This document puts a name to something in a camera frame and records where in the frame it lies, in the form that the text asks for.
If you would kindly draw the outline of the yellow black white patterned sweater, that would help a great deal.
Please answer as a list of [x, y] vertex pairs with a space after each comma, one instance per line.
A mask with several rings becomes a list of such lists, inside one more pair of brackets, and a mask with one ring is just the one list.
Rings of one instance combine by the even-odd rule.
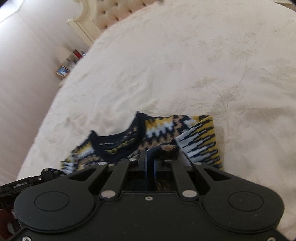
[[61, 169], [71, 174], [101, 162], [116, 165], [123, 159], [139, 158], [142, 151], [147, 151], [151, 157], [158, 150], [182, 152], [190, 164], [223, 168], [211, 116], [153, 117], [137, 112], [122, 133], [100, 136], [91, 131], [88, 138], [61, 162]]

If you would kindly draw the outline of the left bedside table with items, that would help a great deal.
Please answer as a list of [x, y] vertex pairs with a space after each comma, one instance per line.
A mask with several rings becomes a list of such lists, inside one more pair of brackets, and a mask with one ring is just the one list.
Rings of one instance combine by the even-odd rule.
[[60, 66], [55, 71], [55, 74], [64, 79], [74, 69], [78, 61], [86, 56], [86, 52], [83, 50], [78, 51], [76, 49], [70, 51], [65, 47], [57, 47], [55, 55], [60, 62]]

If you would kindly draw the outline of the cream floral bedspread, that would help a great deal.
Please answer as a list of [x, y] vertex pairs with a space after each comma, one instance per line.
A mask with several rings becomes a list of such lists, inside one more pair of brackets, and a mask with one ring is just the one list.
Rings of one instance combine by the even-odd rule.
[[136, 112], [210, 115], [224, 170], [276, 191], [295, 239], [295, 12], [272, 1], [164, 1], [106, 30], [56, 95], [18, 178]]

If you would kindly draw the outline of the beige tufted headboard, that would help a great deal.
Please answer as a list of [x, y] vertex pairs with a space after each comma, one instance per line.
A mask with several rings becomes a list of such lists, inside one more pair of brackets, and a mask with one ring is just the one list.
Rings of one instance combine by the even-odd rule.
[[75, 1], [81, 4], [82, 12], [79, 16], [67, 20], [67, 24], [90, 47], [109, 27], [155, 2], [155, 0]]

